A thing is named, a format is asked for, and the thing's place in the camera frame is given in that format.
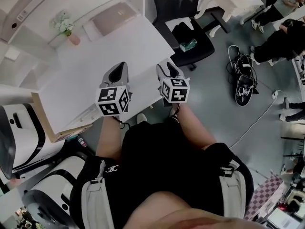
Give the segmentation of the green bottle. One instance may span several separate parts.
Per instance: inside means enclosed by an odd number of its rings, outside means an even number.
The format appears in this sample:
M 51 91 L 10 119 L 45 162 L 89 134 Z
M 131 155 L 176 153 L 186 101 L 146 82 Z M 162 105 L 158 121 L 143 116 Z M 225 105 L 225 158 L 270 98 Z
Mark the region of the green bottle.
M 187 52 L 191 49 L 193 49 L 197 45 L 197 40 L 196 39 L 191 39 L 189 42 L 183 42 L 179 45 L 180 49 L 183 52 Z

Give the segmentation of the person's left forearm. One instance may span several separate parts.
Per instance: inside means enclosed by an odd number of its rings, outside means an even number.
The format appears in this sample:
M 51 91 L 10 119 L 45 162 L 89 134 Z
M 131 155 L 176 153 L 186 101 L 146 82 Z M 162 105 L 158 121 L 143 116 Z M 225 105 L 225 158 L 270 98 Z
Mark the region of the person's left forearm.
M 120 123 L 113 117 L 104 117 L 96 149 L 96 156 L 119 160 L 122 152 Z

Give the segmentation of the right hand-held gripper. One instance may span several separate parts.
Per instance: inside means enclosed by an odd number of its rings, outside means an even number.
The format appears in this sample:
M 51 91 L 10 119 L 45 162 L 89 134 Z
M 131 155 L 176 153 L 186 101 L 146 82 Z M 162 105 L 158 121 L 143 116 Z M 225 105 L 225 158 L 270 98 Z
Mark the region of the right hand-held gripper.
M 174 63 L 163 60 L 156 65 L 160 94 L 164 104 L 186 103 L 190 92 L 190 78 Z

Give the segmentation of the grey file binder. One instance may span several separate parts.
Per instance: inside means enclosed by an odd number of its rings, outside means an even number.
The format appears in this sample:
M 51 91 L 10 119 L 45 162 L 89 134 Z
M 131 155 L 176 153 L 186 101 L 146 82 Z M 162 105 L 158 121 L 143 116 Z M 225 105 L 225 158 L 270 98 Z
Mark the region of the grey file binder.
M 0 39 L 9 42 L 26 18 L 45 0 L 0 0 Z

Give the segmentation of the person's right white shoe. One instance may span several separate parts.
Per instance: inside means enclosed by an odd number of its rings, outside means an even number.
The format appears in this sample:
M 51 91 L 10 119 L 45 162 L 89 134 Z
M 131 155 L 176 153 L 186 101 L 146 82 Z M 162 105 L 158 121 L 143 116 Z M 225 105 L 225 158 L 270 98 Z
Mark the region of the person's right white shoe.
M 176 114 L 176 111 L 175 111 L 173 108 L 170 110 L 169 117 L 170 117 L 170 118 L 173 118 L 174 120 L 176 120 L 177 122 L 179 122 L 178 117 L 177 117 L 177 114 Z

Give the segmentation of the black cloth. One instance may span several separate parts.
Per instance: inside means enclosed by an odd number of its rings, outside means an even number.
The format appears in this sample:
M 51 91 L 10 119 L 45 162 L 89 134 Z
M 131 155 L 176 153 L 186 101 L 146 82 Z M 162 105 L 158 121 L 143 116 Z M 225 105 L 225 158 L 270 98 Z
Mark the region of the black cloth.
M 189 43 L 193 39 L 193 31 L 185 22 L 176 25 L 172 31 L 173 36 L 179 44 Z

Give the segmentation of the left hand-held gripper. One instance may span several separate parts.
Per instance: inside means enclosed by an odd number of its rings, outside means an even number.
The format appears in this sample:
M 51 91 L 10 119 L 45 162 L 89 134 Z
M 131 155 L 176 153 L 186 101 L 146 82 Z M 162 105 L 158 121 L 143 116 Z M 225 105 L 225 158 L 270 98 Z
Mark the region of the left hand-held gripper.
M 126 62 L 118 63 L 106 72 L 95 99 L 101 116 L 120 116 L 128 112 L 131 100 L 128 82 L 129 71 Z

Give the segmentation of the white desk with hutch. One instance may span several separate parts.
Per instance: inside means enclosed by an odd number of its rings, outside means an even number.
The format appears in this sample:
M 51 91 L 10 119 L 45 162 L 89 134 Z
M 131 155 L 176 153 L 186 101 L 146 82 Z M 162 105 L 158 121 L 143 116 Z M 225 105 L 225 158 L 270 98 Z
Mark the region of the white desk with hutch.
M 120 3 L 138 15 L 96 41 L 83 25 Z M 9 42 L 0 39 L 0 96 L 19 103 L 38 93 L 54 131 L 92 124 L 99 118 L 96 91 L 114 65 L 126 62 L 129 81 L 173 55 L 173 50 L 145 15 L 146 0 L 45 0 L 16 30 Z M 65 10 L 74 23 L 73 45 L 50 21 Z

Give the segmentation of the person's bare neck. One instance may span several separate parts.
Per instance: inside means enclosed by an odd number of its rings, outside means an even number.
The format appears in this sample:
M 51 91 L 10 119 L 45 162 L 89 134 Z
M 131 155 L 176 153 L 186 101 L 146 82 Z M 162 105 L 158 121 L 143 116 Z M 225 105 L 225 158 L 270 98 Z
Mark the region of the person's bare neck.
M 131 214 L 123 229 L 265 229 L 244 219 L 225 218 L 190 207 L 170 192 L 150 195 Z

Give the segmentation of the person's right forearm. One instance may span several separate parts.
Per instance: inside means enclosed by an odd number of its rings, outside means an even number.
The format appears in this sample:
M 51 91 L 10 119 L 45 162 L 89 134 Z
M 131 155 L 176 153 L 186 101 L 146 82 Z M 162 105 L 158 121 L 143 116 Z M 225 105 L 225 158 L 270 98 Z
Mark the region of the person's right forearm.
M 176 115 L 185 137 L 194 147 L 205 150 L 217 142 L 186 103 L 173 104 L 173 108 L 178 111 Z

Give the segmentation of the pink vase with white flowers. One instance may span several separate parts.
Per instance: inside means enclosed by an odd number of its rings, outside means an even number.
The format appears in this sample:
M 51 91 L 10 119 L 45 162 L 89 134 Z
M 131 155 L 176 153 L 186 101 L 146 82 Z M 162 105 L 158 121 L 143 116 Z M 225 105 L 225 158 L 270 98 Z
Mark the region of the pink vase with white flowers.
M 50 23 L 60 35 L 67 37 L 73 45 L 80 44 L 80 38 L 73 34 L 74 23 L 71 21 L 71 17 L 67 11 L 62 10 L 57 13 Z

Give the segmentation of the cardboard box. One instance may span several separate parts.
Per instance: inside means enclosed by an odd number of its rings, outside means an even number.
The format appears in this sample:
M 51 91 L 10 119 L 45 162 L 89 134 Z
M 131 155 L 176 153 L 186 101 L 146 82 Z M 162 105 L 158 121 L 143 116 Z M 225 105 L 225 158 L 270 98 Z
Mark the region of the cardboard box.
M 42 107 L 42 104 L 41 104 L 41 100 L 40 100 L 40 97 L 39 97 L 39 94 L 38 93 L 31 93 L 31 97 L 32 97 L 32 100 L 33 100 L 33 105 L 34 105 L 34 110 L 35 110 L 35 113 L 40 121 L 40 124 L 42 125 L 45 133 L 47 134 L 49 140 L 52 142 L 52 143 L 56 143 L 56 142 L 59 142 L 61 140 L 65 140 L 65 139 L 68 139 L 68 138 L 71 138 L 75 135 L 78 135 L 78 134 L 81 134 L 83 133 L 84 131 L 86 131 L 87 129 L 89 129 L 90 127 L 93 126 L 93 124 L 88 124 L 88 125 L 83 125 L 83 126 L 80 126 L 80 127 L 77 127 L 77 128 L 73 128 L 73 129 L 67 129 L 67 130 L 64 130 L 64 131 L 61 131 L 61 132 L 58 132 L 58 133 L 54 133 L 50 123 L 49 123 L 49 120 L 44 112 L 44 109 Z

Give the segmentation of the white pad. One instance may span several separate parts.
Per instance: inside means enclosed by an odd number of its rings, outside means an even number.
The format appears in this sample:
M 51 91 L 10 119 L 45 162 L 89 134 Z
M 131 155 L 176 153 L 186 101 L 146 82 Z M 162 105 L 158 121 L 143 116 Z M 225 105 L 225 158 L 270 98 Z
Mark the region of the white pad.
M 83 26 L 84 31 L 86 32 L 90 41 L 96 41 L 101 38 L 101 33 L 98 31 L 97 27 L 92 21 L 88 21 Z

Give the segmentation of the white and black machine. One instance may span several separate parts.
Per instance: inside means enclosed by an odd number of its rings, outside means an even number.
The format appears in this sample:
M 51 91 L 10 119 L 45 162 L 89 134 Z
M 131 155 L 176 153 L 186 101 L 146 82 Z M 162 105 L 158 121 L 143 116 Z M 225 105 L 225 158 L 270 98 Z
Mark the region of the white and black machine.
M 0 105 L 0 169 L 6 179 L 53 157 L 64 143 L 50 141 L 33 104 Z
M 25 208 L 44 228 L 77 228 L 70 216 L 70 194 L 84 163 L 77 156 L 63 160 L 23 195 Z

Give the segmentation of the person's black shirt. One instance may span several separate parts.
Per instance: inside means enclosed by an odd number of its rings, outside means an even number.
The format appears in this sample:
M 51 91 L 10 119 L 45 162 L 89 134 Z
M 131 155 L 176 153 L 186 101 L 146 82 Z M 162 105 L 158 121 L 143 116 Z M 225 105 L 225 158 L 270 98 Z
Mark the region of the person's black shirt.
M 101 162 L 115 229 L 123 229 L 131 213 L 151 194 L 173 193 L 192 208 L 217 215 L 224 214 L 220 183 L 222 167 L 230 161 L 239 164 L 245 179 L 246 204 L 254 193 L 252 175 L 247 166 L 224 143 L 206 149 L 193 147 L 184 136 L 178 122 L 147 122 L 132 126 L 125 134 L 120 160 L 91 156 L 87 158 L 70 195 L 70 215 L 80 229 L 81 190 L 95 179 Z

